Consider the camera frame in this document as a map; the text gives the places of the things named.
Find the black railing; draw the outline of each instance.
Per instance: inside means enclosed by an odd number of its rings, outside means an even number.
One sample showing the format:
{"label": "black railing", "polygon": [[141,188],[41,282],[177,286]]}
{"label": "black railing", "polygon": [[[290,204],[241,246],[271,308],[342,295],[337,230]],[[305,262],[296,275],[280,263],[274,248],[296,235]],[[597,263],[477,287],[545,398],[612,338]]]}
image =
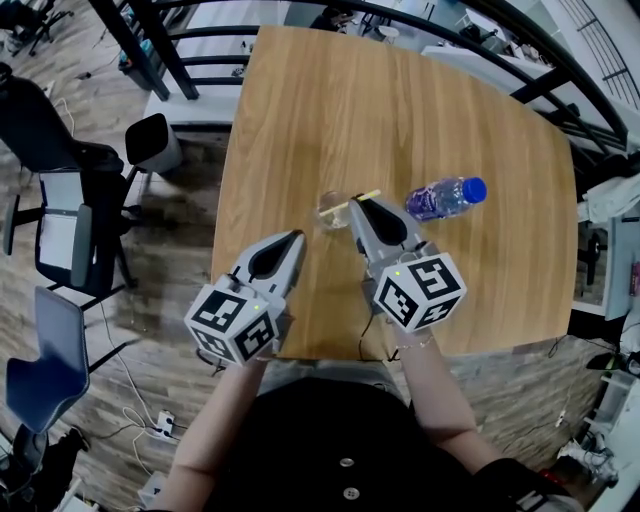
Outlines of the black railing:
{"label": "black railing", "polygon": [[611,36],[591,8],[584,0],[560,0],[560,3],[593,53],[609,93],[636,109],[640,108],[638,86]]}
{"label": "black railing", "polygon": [[[218,1],[233,0],[157,0],[155,3],[150,0],[128,0],[137,21],[143,27],[145,37],[151,41],[160,59],[188,99],[198,98],[196,87],[198,85],[241,85],[242,78],[192,78],[187,71],[187,67],[208,64],[246,64],[250,57],[243,55],[212,55],[183,59],[176,50],[176,41],[193,37],[256,35],[259,27],[238,25],[167,31],[162,24],[161,13],[175,7]],[[111,0],[90,0],[90,2],[94,5],[94,8],[96,3],[111,4]],[[523,84],[522,87],[512,94],[518,101],[529,103],[540,97],[547,99],[557,109],[555,115],[547,116],[548,119],[561,128],[563,126],[567,127],[567,131],[570,131],[572,135],[592,140],[603,154],[608,155],[610,147],[616,149],[626,147],[627,128],[596,83],[549,34],[504,0],[465,0],[464,4],[492,18],[496,23],[514,33],[521,43],[532,45],[545,56],[554,68],[538,79],[532,78],[502,56],[474,42],[472,39],[417,16],[362,0],[335,0],[331,2],[326,0],[324,2],[320,0],[297,0],[297,2],[320,5],[331,3],[331,5],[372,14],[436,35],[456,46],[472,51],[520,80]],[[119,32],[121,27],[115,25],[111,23],[111,26],[107,24],[107,27],[112,31],[118,42],[120,42],[120,38],[127,40],[131,36],[130,32],[128,36],[121,34]],[[611,132],[607,132],[607,136],[603,136],[602,130],[595,130],[592,126],[583,122],[575,107],[571,108],[565,105],[553,94],[552,91],[554,89],[566,83],[573,83],[606,120],[611,127]],[[155,87],[154,91],[161,99],[166,99]]]}

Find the glass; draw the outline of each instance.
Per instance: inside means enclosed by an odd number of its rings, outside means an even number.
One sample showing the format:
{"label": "glass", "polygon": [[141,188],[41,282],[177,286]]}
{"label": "glass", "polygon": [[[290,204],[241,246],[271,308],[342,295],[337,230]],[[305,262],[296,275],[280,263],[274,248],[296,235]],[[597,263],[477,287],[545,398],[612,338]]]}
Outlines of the glass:
{"label": "glass", "polygon": [[331,190],[320,197],[316,208],[316,219],[322,229],[334,231],[346,228],[351,221],[349,207],[335,208],[349,201],[349,196],[343,192]]}

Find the white cable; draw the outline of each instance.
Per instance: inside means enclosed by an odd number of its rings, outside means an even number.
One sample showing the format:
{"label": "white cable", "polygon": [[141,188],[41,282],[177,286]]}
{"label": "white cable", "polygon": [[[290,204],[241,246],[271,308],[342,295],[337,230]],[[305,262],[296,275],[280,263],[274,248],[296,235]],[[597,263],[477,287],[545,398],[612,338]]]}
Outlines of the white cable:
{"label": "white cable", "polygon": [[[104,320],[104,326],[105,326],[105,328],[107,330],[107,338],[109,339],[109,343],[111,343],[111,346],[115,350],[116,346],[113,344],[113,340],[111,339],[111,332],[109,331],[109,324],[107,323],[107,316],[104,313],[104,307],[102,306],[102,302],[100,303],[100,309],[102,310],[102,319]],[[124,371],[127,374],[127,377],[129,378],[129,382],[131,383],[131,387],[133,388],[133,392],[138,397],[138,400],[140,400],[140,403],[142,404],[142,408],[144,409],[144,412],[147,415],[147,419],[149,420],[149,423],[151,425],[155,425],[155,421],[153,421],[153,418],[151,417],[151,414],[149,414],[149,409],[147,409],[147,404],[145,403],[144,399],[142,398],[142,395],[140,395],[140,392],[138,391],[138,388],[137,388],[135,382],[133,382],[133,378],[131,377],[131,373],[129,372],[129,368],[127,367],[126,363],[124,362],[124,359],[122,359],[122,356],[120,356],[120,354],[116,354],[116,357],[120,360],[120,363],[122,363],[122,367],[124,368]]]}
{"label": "white cable", "polygon": [[56,108],[60,102],[62,102],[62,104],[64,105],[64,111],[69,116],[69,119],[71,119],[71,136],[73,137],[73,132],[76,131],[76,122],[73,119],[73,116],[71,115],[71,112],[69,112],[69,108],[67,107],[67,100],[65,100],[64,98],[58,98],[54,102],[53,107]]}
{"label": "white cable", "polygon": [[136,455],[136,459],[138,459],[138,464],[140,464],[140,467],[142,469],[145,470],[145,472],[147,473],[147,475],[152,476],[151,472],[147,469],[147,467],[142,463],[142,461],[140,460],[140,456],[138,455],[138,449],[136,448],[136,441],[138,439],[140,439],[144,434],[146,434],[146,429],[142,429],[140,431],[140,433],[133,439],[133,441],[131,442],[131,444],[133,445],[133,453]]}
{"label": "white cable", "polygon": [[[116,348],[116,346],[113,344],[113,340],[111,339],[111,332],[109,331],[109,324],[107,322],[107,316],[104,313],[104,307],[102,306],[102,302],[100,303],[100,310],[102,311],[102,319],[104,320],[104,326],[107,330],[107,338],[109,340],[109,343],[111,344],[111,346],[114,348]],[[122,357],[120,356],[120,354],[116,354],[118,359],[120,359],[120,363],[122,363],[122,367],[125,370],[125,373],[127,374],[127,377],[129,377],[129,382],[131,383],[131,387],[133,389],[133,391],[135,392],[136,396],[138,397],[138,400],[140,400],[140,403],[142,404],[142,407],[144,408],[144,412],[147,415],[147,418],[149,418],[149,423],[150,425],[155,425],[155,422],[153,421],[153,419],[151,419],[151,415],[149,414],[149,409],[147,409],[147,404],[145,403],[145,401],[143,400],[142,396],[140,395],[140,392],[138,391],[138,388],[136,387],[135,382],[133,382],[133,378],[131,377],[131,373],[129,372],[129,368],[127,367],[126,363],[124,362],[124,360],[122,359]],[[138,417],[139,421],[136,421],[134,419],[132,419],[131,417],[129,417],[129,415],[127,414],[127,411],[131,411],[133,414],[135,414]],[[138,427],[140,429],[140,433],[133,439],[133,441],[131,442],[132,446],[133,446],[133,453],[136,456],[136,460],[138,461],[138,464],[140,464],[140,467],[142,469],[144,469],[145,473],[147,473],[149,476],[152,476],[152,473],[147,469],[147,467],[144,465],[144,463],[142,462],[142,460],[140,459],[140,455],[138,454],[138,448],[136,446],[136,441],[138,439],[140,439],[144,434],[147,434],[149,437],[153,437],[151,436],[151,434],[149,434],[149,432],[147,432],[147,428],[153,428],[150,425],[147,425],[144,421],[144,419],[142,418],[142,416],[140,416],[140,413],[138,413],[138,411],[136,411],[135,409],[132,409],[131,407],[123,407],[122,408],[122,414],[125,418],[127,418],[127,420],[129,420],[129,423],[132,425],[135,425],[136,427]]]}

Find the wooden floor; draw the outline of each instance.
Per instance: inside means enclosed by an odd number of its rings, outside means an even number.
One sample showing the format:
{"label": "wooden floor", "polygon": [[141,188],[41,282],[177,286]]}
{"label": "wooden floor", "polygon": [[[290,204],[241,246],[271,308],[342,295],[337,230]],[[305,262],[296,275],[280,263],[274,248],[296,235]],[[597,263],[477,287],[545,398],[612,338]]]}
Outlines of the wooden floor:
{"label": "wooden floor", "polygon": [[[92,48],[103,26],[84,0],[59,4],[73,9],[76,16],[55,28],[53,45],[43,45],[35,58],[25,53],[4,60],[16,74],[41,85],[55,79],[52,100],[67,100],[76,137],[110,144],[125,158],[124,132],[142,116],[147,93],[115,66],[99,69],[86,81],[74,79],[107,64],[117,48],[110,47],[113,40],[108,35]],[[210,278],[227,136],[183,138],[182,144],[185,162],[171,180],[141,177],[134,184],[129,202],[142,204],[147,222],[127,234],[124,243],[140,285],[134,293],[106,301],[104,311],[114,343],[139,340],[122,355],[151,415],[156,417],[167,409],[179,424],[188,425],[219,379],[212,379],[211,367],[194,356],[182,318]],[[26,170],[20,175],[18,162],[2,147],[0,208],[18,191],[24,207],[39,204],[37,180],[31,180]],[[13,256],[0,256],[0,373],[10,357],[37,357],[33,289],[47,281],[35,271],[33,254],[34,228],[23,227],[16,234]],[[66,295],[79,303],[86,300],[79,294]],[[94,361],[111,349],[100,307],[88,311],[86,321],[89,358]],[[548,358],[551,344],[552,340],[520,347],[514,353],[450,360],[484,434],[506,448],[507,455],[534,469],[549,465],[557,449],[577,431],[599,383],[599,374],[583,367],[600,349],[567,337],[557,354]],[[398,365],[390,367],[406,394]],[[3,375],[0,387],[4,387]],[[127,424],[122,413],[125,406],[145,414],[121,363],[113,359],[92,375],[89,392],[53,427],[51,438],[55,441],[70,425],[80,426],[89,436],[114,432]],[[567,425],[556,429],[553,424],[565,406]],[[3,407],[2,432],[12,438],[17,427],[17,420]],[[83,479],[80,492],[86,498],[107,509],[138,504],[136,491],[147,478],[133,453],[132,441],[138,433],[129,428],[108,440],[94,438],[91,451],[80,454],[75,472]],[[174,446],[146,436],[137,445],[151,471],[168,470]],[[381,448],[392,445],[393,439],[381,435]]]}

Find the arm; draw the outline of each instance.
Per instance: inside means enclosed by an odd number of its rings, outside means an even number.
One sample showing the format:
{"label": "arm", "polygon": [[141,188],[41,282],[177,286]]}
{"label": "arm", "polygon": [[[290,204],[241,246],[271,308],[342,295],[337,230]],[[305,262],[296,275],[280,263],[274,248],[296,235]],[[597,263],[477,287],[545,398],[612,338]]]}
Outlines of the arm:
{"label": "arm", "polygon": [[429,439],[453,455],[472,474],[502,457],[478,434],[473,410],[431,336],[406,334],[394,327],[396,340],[420,426]]}
{"label": "arm", "polygon": [[152,508],[200,511],[216,483],[227,451],[256,397],[266,362],[229,366],[213,394],[185,432],[169,478]]}

